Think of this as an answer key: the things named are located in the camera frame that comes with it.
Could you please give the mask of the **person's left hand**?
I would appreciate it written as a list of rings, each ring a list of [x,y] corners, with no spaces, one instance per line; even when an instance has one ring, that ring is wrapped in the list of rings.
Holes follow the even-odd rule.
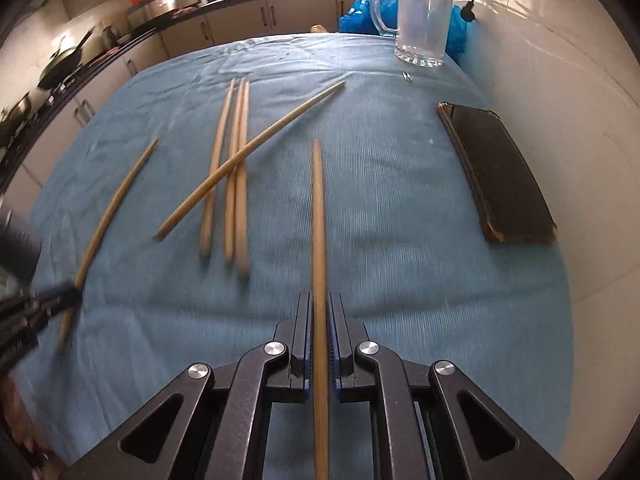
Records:
[[[35,479],[61,477],[66,463],[50,449],[42,432],[32,422],[11,375],[1,379],[1,419],[6,423],[13,441],[36,461]]]

